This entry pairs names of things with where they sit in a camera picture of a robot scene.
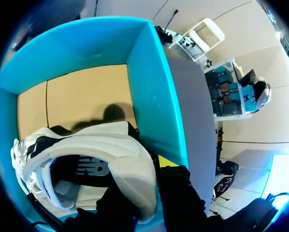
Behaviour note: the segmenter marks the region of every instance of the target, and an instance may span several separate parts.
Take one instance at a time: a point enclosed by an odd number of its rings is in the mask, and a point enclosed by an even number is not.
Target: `white chair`
[[[208,29],[218,38],[218,42],[211,47],[206,44],[194,31],[194,29],[202,23],[204,23]],[[200,23],[196,24],[190,30],[184,33],[182,36],[178,36],[178,39],[168,48],[170,49],[172,46],[177,44],[189,55],[193,62],[195,62],[224,40],[225,34],[221,31],[221,29],[211,19],[205,18]],[[190,42],[191,44],[186,46],[184,45],[184,42]]]

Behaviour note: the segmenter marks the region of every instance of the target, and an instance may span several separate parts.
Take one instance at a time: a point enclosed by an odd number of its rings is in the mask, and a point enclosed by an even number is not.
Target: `black and white shoe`
[[[128,122],[91,126],[70,136],[41,128],[14,140],[12,165],[25,193],[32,192],[57,217],[77,207],[94,210],[106,189],[117,185],[139,209],[139,222],[147,222],[156,210],[156,176],[138,141]]]

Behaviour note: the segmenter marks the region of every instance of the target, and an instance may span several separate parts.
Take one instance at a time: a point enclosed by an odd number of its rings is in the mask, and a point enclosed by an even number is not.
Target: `yellow tag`
[[[162,156],[158,156],[159,159],[159,166],[162,167],[166,167],[166,166],[170,166],[170,167],[176,167],[178,166],[178,164],[171,162],[170,160],[162,157]]]

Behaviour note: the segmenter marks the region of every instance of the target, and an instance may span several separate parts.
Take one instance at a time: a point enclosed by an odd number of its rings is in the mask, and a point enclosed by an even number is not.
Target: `new balance logo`
[[[106,162],[87,156],[80,157],[76,170],[77,175],[104,176],[110,173]]]

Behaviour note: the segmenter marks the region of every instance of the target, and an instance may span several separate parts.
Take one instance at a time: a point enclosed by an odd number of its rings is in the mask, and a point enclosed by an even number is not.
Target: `shoelace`
[[[29,191],[33,193],[40,193],[41,190],[37,187],[36,175],[35,172],[32,173],[29,180],[26,182],[26,186],[23,183],[23,174],[22,171],[27,162],[27,152],[24,141],[20,142],[18,139],[14,139],[14,145],[11,149],[11,160],[12,166],[15,169],[15,174],[17,181],[26,195],[29,194]]]

